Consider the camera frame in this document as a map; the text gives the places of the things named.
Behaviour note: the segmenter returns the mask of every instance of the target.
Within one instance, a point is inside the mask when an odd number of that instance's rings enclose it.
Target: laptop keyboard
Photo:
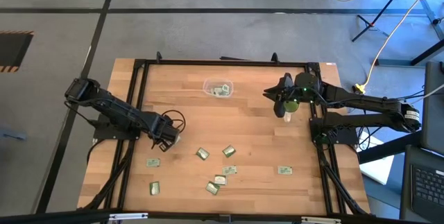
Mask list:
[[[415,197],[444,206],[444,173],[434,169],[413,167]]]

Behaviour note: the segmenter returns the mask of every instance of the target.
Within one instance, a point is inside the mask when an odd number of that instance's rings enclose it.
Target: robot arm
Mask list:
[[[329,108],[353,107],[380,114],[342,116],[327,112],[322,119],[317,119],[322,128],[334,127],[390,127],[400,132],[415,132],[419,129],[419,111],[409,104],[396,99],[356,95],[340,87],[320,82],[309,73],[298,74],[294,80],[285,74],[279,83],[264,90],[264,96],[275,102],[274,111],[277,117],[285,113],[284,102],[314,102]]]
[[[65,92],[70,104],[93,107],[110,119],[110,123],[120,130],[141,130],[148,134],[154,144],[160,144],[163,151],[168,150],[179,140],[179,130],[172,126],[168,116],[156,112],[142,112],[132,105],[101,89],[92,79],[74,79]]]

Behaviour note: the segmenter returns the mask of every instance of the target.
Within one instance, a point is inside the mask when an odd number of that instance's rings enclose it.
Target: gray floor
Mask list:
[[[0,7],[100,8],[103,1],[0,0]],[[112,0],[111,7],[381,8],[387,1]],[[391,8],[407,9],[413,1],[395,0]],[[442,0],[429,2],[435,13],[441,14]],[[383,16],[377,26],[390,32],[400,18]],[[0,74],[0,126],[28,135],[25,142],[0,141],[0,216],[32,211],[66,113],[63,93],[82,69],[97,19],[98,15],[0,14],[1,30],[35,31],[20,70]],[[154,58],[156,51],[165,58],[217,59],[226,55],[251,60],[269,60],[277,52],[281,60],[337,63],[342,85],[349,89],[365,80],[370,62],[385,40],[378,32],[368,32],[352,43],[352,36],[363,27],[354,15],[108,15],[90,77],[106,87],[115,58]],[[437,41],[428,18],[411,16],[381,57],[411,59]],[[423,80],[424,69],[377,67],[367,91],[398,97],[421,90]],[[96,116],[95,112],[82,112]],[[389,129],[377,133],[384,141],[400,135]],[[91,136],[92,128],[76,119],[49,211],[75,209]]]

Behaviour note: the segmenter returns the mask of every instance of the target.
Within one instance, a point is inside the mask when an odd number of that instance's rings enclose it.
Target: wooden table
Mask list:
[[[108,90],[126,99],[133,59],[117,59]],[[322,79],[340,86],[336,65],[320,63]],[[289,72],[285,67],[227,67],[150,65],[143,110],[163,113],[175,109],[187,120],[181,141],[166,153],[146,135],[136,142],[130,170],[125,210],[152,212],[325,215],[325,203],[316,149],[311,143],[309,104],[302,103],[290,123],[273,113],[273,102],[262,96]],[[231,98],[203,93],[206,78],[227,78],[234,83]],[[89,203],[110,175],[116,141],[107,140],[92,152],[78,206]],[[222,150],[233,145],[237,152],[226,158]],[[197,157],[204,148],[207,160]],[[369,212],[366,192],[355,152],[336,145],[341,181],[359,205]],[[160,158],[161,166],[148,168],[146,159]],[[205,190],[223,166],[236,165],[217,196]],[[278,166],[292,166],[293,175],[278,175]],[[150,196],[149,183],[160,182],[161,193]],[[117,204],[117,183],[112,206]],[[337,201],[330,182],[333,208]]]

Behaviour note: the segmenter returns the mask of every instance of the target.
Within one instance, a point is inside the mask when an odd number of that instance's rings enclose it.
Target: yellow plug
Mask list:
[[[356,84],[356,85],[353,87],[353,90],[355,90],[355,91],[359,91],[361,94],[365,94],[365,93],[366,93],[365,88],[366,88],[365,85],[358,85],[358,84]]]

